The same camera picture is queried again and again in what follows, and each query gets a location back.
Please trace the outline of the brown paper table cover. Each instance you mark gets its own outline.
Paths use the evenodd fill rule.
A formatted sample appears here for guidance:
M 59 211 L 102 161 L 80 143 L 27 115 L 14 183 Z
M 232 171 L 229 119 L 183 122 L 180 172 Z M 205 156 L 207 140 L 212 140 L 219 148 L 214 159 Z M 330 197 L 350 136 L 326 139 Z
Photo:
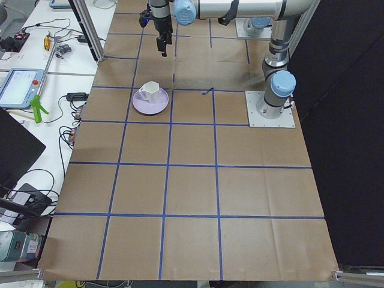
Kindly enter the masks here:
M 326 281 L 337 269 L 300 127 L 251 128 L 268 42 L 174 25 L 119 1 L 39 266 L 46 280 Z M 145 115 L 149 81 L 169 96 Z

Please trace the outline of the yellow tool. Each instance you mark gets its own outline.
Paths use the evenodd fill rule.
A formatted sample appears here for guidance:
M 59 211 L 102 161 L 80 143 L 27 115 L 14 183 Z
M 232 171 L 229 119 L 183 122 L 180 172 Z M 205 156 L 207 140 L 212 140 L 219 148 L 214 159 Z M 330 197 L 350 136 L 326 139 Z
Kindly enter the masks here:
M 50 36 L 46 35 L 44 40 L 43 40 L 43 47 L 44 47 L 45 51 L 49 51 L 50 46 L 51 46 Z

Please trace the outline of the green-handled reacher stick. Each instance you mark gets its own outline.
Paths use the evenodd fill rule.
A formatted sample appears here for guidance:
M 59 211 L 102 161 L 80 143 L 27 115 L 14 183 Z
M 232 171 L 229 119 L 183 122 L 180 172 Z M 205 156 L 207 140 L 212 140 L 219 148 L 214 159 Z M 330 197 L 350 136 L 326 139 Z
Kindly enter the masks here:
M 38 90 L 37 90 L 35 96 L 30 101 L 30 105 L 32 107 L 32 111 L 34 113 L 34 121 L 35 121 L 36 124 L 39 124 L 39 123 L 42 122 L 41 112 L 43 112 L 43 113 L 45 113 L 47 115 L 49 114 L 48 111 L 41 105 L 40 95 L 41 95 L 41 93 L 43 91 L 44 84 L 45 84 L 45 81 L 46 81 L 46 77 L 47 77 L 47 74 L 48 74 L 48 70 L 49 70 L 51 61 L 52 61 L 52 59 L 53 59 L 53 57 L 55 55 L 57 44 L 59 42 L 59 37 L 53 37 L 52 39 L 53 39 L 53 45 L 52 45 L 52 48 L 50 50 L 50 55 L 48 57 L 46 66 L 45 66 L 44 71 L 43 71 L 43 76 L 42 76 L 40 85 L 38 87 Z

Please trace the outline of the black monitor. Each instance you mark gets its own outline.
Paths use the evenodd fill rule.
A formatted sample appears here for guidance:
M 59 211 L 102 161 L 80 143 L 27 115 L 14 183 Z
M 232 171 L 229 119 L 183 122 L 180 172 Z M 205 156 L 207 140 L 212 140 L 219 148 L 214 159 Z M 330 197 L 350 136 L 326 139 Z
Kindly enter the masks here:
M 1 197 L 16 186 L 45 149 L 45 144 L 1 109 Z

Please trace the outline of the aluminium frame post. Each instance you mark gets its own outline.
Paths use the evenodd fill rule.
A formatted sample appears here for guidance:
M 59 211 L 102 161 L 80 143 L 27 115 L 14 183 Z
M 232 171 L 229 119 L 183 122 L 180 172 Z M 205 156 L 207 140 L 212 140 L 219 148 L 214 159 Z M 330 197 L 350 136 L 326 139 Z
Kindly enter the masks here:
M 104 61 L 105 53 L 91 19 L 89 10 L 86 6 L 86 2 L 83 0 L 69 0 L 68 2 L 83 32 L 83 35 L 85 36 L 94 61 Z

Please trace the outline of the white faceted cup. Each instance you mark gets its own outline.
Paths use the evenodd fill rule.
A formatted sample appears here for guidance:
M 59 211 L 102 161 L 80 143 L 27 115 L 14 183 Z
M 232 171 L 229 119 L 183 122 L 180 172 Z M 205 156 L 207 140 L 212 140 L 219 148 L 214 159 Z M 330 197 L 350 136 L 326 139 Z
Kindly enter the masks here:
M 157 103 L 160 96 L 159 83 L 154 81 L 146 82 L 139 89 L 140 96 L 149 103 Z

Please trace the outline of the black power adapter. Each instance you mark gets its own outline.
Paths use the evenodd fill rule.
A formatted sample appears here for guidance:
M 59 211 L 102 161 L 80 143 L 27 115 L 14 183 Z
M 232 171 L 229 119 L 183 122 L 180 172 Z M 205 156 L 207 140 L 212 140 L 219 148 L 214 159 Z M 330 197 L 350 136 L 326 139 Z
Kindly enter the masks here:
M 89 94 L 85 92 L 70 92 L 65 97 L 69 102 L 86 101 L 89 97 Z

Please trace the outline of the blue teach pendant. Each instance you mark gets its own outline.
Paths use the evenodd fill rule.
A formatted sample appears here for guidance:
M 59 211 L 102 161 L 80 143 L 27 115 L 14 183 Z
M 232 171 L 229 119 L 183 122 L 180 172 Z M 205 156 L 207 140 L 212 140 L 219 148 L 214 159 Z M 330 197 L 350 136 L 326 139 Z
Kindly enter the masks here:
M 1 107 L 27 109 L 43 79 L 44 70 L 37 68 L 12 68 L 1 85 Z

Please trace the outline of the lilac plate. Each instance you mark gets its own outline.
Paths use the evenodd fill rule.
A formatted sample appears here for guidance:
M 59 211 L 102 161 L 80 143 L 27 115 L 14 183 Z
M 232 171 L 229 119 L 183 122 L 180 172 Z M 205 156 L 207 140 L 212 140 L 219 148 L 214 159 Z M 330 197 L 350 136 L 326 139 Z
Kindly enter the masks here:
M 133 96 L 133 106 L 134 108 L 145 115 L 155 115 L 162 112 L 169 103 L 168 93 L 160 88 L 160 102 L 159 103 L 150 103 L 148 100 L 144 100 L 140 95 L 139 91 L 134 93 Z

